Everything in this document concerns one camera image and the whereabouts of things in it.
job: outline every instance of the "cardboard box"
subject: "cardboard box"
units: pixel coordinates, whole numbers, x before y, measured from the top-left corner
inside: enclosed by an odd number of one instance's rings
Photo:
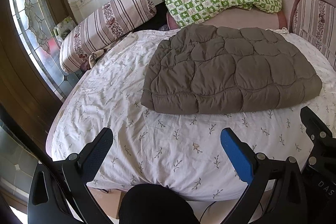
[[[110,189],[109,193],[104,193],[101,190],[88,187],[93,197],[96,199],[103,211],[114,219],[119,219],[118,212],[121,201],[126,192]]]

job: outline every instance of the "white bed sheet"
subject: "white bed sheet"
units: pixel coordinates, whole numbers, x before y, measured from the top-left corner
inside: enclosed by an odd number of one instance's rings
[[[131,33],[95,65],[58,121],[53,160],[79,153],[109,127],[115,141],[89,186],[128,190],[156,183],[189,200],[227,200],[238,198],[246,183],[239,180],[221,147],[223,128],[231,127],[254,151],[271,159],[294,156],[300,167],[312,148],[300,109],[309,106],[335,132],[336,73],[314,46],[295,34],[283,36],[300,49],[323,82],[315,99],[292,108],[229,115],[149,111],[140,104],[146,65],[158,43],[177,31]]]

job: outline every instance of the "screw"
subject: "screw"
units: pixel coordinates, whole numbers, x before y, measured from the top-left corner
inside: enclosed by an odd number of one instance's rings
[[[72,154],[70,154],[70,156],[69,156],[69,160],[75,160],[75,159],[77,158],[77,156],[78,156],[78,154],[76,154],[76,153],[72,153]]]
[[[263,154],[263,153],[258,153],[258,154],[257,154],[257,158],[258,158],[259,160],[264,160],[264,159],[266,159],[266,156],[265,156],[265,154]]]
[[[308,162],[309,162],[310,165],[314,165],[314,164],[316,164],[316,158],[315,157],[310,157]]]
[[[289,157],[288,160],[289,160],[289,162],[291,162],[293,164],[296,163],[296,158],[294,158],[294,157]]]

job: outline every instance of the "striped pillow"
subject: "striped pillow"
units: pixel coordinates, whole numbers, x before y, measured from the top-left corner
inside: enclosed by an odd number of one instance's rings
[[[151,0],[111,0],[89,15],[64,40],[59,61],[67,73],[76,72],[92,52],[100,50],[156,14]]]
[[[293,32],[320,50],[336,70],[336,8],[321,0],[300,0]]]

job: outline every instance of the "stained glass window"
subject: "stained glass window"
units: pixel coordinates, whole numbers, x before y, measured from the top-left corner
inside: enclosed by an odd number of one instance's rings
[[[68,74],[59,64],[60,44],[53,33],[55,23],[46,0],[9,0],[9,3],[16,30],[31,61],[64,102],[82,73]]]

